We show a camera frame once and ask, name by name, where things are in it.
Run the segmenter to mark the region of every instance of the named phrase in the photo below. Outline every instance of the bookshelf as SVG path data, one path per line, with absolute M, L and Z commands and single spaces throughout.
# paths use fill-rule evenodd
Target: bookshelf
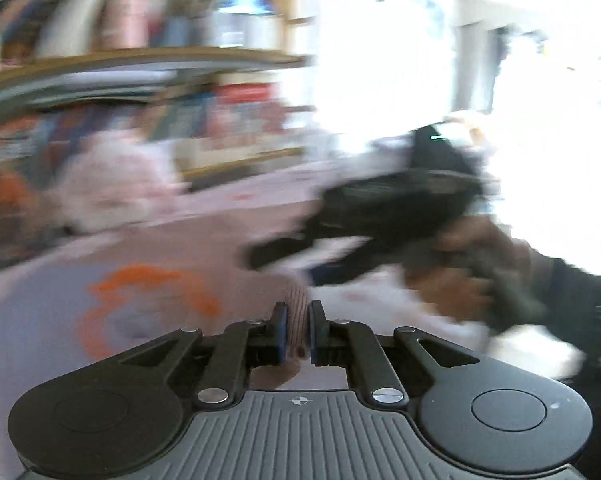
M 20 68 L 0 72 L 0 124 L 36 109 L 40 102 L 66 104 L 115 95 L 109 86 L 99 91 L 72 92 L 63 85 L 63 76 L 93 71 L 118 70 L 170 70 L 187 73 L 194 77 L 213 73 L 264 72 L 280 69 L 302 68 L 311 64 L 309 56 L 293 56 L 290 52 L 292 30 L 299 25 L 309 25 L 312 18 L 295 18 L 292 13 L 293 0 L 272 0 L 274 9 L 281 16 L 280 50 L 253 50 L 215 46 L 127 48 L 123 50 L 98 50 L 82 56 L 50 57 L 34 59 Z M 277 157 L 295 156 L 299 148 L 283 148 L 259 152 L 255 150 L 244 160 L 230 160 L 202 168 L 184 168 L 187 178 L 207 175 L 214 171 L 227 171 Z

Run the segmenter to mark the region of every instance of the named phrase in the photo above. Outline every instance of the hand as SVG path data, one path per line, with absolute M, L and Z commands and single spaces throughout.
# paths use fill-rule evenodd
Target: hand
M 529 274 L 529 246 L 511 240 L 488 216 L 461 218 L 440 235 L 436 248 L 460 251 L 471 247 L 488 249 L 502 267 L 517 270 L 523 278 Z M 485 308 L 491 304 L 489 280 L 473 278 L 467 269 L 407 269 L 405 284 L 420 293 L 438 314 L 458 321 L 483 319 Z

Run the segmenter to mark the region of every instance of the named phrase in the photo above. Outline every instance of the ribbed surface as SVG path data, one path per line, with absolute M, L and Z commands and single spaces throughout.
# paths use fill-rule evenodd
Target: ribbed surface
M 200 413 L 169 453 L 117 480 L 484 478 L 441 460 L 405 417 L 365 408 L 353 392 L 251 391 L 230 410 Z M 584 480 L 572 469 L 542 478 Z

